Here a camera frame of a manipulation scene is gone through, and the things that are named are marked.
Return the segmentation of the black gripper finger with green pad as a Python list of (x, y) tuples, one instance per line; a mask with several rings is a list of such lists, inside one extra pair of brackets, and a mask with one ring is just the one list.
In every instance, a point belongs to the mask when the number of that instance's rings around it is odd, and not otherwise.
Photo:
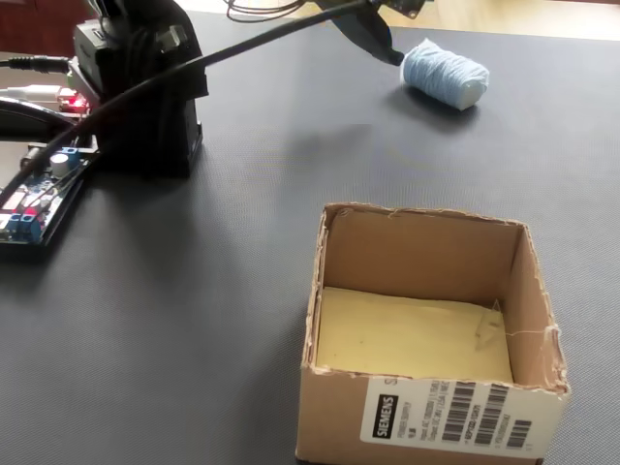
[(353, 44), (379, 61), (396, 67), (403, 61), (404, 54), (392, 46), (391, 32), (379, 15), (378, 2), (366, 2), (355, 12), (332, 22)]

